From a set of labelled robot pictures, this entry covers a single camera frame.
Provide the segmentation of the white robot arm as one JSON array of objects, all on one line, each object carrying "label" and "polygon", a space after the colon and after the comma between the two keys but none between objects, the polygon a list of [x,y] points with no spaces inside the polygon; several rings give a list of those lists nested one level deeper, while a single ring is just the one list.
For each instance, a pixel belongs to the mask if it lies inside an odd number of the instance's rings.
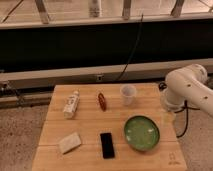
[{"label": "white robot arm", "polygon": [[213,90],[205,85],[207,78],[206,69],[199,64],[169,72],[165,77],[167,87],[160,96],[163,108],[175,112],[187,100],[213,116]]}]

